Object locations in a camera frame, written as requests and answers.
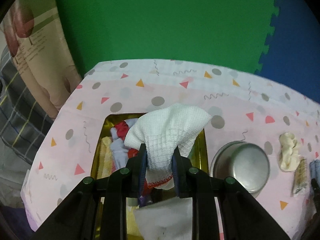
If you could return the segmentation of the white red satin cloth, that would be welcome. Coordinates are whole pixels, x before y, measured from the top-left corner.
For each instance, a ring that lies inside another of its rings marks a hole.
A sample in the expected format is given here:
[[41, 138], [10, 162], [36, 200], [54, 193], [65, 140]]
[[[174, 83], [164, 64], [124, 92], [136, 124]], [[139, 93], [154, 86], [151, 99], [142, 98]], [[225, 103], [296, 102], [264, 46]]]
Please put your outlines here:
[[111, 129], [112, 142], [110, 149], [113, 157], [114, 169], [124, 168], [127, 161], [138, 154], [138, 150], [125, 146], [124, 141], [129, 129], [138, 119], [126, 119], [115, 124]]

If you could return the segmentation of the white knitted glove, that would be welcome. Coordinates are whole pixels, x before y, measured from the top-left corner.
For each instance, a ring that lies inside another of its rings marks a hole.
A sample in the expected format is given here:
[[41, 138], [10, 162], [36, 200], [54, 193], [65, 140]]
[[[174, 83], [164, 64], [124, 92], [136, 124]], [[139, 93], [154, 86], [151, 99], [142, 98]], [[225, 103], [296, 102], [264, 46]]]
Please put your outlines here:
[[171, 159], [178, 146], [188, 157], [199, 133], [212, 116], [197, 106], [175, 103], [141, 116], [129, 129], [124, 144], [138, 150], [146, 145], [149, 188], [169, 190], [174, 187]]

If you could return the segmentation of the cream cloth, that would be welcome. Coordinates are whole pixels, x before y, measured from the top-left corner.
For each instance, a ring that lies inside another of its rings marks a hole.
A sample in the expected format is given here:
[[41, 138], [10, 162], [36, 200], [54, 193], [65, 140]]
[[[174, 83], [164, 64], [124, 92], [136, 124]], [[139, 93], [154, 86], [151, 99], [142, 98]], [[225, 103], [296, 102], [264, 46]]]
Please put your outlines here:
[[300, 143], [291, 132], [285, 132], [279, 137], [280, 155], [279, 166], [283, 172], [295, 171], [300, 164]]

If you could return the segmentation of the striped dotted plush towel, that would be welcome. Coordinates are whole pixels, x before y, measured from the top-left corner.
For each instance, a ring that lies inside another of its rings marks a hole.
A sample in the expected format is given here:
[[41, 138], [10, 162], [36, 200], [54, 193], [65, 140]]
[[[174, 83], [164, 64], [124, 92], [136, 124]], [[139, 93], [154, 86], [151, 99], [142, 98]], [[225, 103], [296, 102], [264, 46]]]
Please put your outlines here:
[[100, 141], [97, 171], [98, 179], [109, 177], [115, 171], [111, 143], [112, 140], [110, 137], [103, 137]]

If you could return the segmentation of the bag of cotton swabs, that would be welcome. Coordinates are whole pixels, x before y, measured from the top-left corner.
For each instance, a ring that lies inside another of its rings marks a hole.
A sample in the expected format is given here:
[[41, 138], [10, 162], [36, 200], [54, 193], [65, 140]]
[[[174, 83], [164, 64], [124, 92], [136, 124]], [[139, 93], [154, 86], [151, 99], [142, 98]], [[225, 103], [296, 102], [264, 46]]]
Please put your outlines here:
[[295, 170], [292, 187], [292, 196], [296, 197], [299, 194], [304, 193], [307, 189], [307, 186], [307, 161], [305, 158], [302, 158], [297, 169]]

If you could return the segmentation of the blue rolled towel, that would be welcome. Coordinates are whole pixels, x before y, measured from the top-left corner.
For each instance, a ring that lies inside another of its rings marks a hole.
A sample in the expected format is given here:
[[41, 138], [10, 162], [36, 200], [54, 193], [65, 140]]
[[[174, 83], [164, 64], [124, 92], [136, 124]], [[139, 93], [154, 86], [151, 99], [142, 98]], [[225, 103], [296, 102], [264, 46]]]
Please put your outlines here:
[[311, 180], [314, 179], [317, 182], [317, 184], [319, 185], [319, 181], [320, 181], [320, 160], [319, 159], [313, 160], [309, 164], [309, 168], [310, 168], [310, 178], [311, 178]]

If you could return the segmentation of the steel bowl upside down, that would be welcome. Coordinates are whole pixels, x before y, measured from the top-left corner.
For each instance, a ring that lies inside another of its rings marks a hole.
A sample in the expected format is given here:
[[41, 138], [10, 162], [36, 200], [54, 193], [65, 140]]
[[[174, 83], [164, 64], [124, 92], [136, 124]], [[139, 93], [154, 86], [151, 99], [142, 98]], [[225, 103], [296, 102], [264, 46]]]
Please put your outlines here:
[[257, 197], [270, 176], [270, 162], [258, 145], [233, 141], [222, 146], [210, 165], [210, 176], [235, 178], [253, 197]]

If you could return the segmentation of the pink patterned tablecloth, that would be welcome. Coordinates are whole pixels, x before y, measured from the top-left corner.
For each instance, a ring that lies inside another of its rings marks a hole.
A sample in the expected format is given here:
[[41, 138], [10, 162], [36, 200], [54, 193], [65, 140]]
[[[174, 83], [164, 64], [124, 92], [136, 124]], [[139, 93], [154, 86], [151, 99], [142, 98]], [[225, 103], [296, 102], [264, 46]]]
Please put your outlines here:
[[60, 110], [23, 183], [21, 196], [36, 230], [88, 176], [100, 132], [113, 113], [150, 112], [174, 103], [197, 105], [213, 117], [205, 127], [208, 158], [226, 143], [264, 148], [271, 174], [259, 203], [291, 239], [315, 213], [311, 191], [293, 196], [293, 173], [278, 165], [279, 136], [291, 132], [307, 161], [319, 158], [319, 104], [289, 87], [226, 67], [171, 60], [97, 64]]

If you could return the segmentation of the plaid blanket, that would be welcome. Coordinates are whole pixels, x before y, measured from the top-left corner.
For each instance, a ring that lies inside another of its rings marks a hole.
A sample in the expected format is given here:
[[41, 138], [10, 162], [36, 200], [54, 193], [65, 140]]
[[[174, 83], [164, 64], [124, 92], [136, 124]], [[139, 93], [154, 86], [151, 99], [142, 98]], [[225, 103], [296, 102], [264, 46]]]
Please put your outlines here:
[[5, 47], [1, 53], [1, 139], [32, 164], [52, 124], [53, 120], [32, 96]]

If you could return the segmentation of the blue foam mat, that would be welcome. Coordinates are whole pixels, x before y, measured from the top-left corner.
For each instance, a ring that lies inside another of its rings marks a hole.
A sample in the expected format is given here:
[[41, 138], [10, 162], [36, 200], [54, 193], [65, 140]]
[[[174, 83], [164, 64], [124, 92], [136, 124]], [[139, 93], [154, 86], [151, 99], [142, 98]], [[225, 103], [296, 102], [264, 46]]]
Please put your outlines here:
[[265, 44], [255, 74], [319, 102], [319, 0], [274, 0], [274, 33]]

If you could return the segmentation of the green foam mat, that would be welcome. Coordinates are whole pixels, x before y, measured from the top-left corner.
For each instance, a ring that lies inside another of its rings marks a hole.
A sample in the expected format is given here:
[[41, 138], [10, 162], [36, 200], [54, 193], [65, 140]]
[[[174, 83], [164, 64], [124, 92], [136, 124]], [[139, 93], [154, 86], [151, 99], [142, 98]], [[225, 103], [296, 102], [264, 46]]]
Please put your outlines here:
[[80, 74], [101, 61], [169, 59], [253, 73], [274, 0], [56, 0]]

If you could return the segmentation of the beige printed curtain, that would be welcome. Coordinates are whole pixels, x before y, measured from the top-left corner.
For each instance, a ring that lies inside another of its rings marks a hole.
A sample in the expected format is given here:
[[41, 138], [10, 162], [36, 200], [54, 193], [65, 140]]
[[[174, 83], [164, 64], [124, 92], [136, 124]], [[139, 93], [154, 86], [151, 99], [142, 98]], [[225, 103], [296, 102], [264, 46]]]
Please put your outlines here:
[[3, 33], [14, 66], [41, 108], [55, 119], [80, 84], [57, 7], [40, 16], [16, 0], [3, 18]]

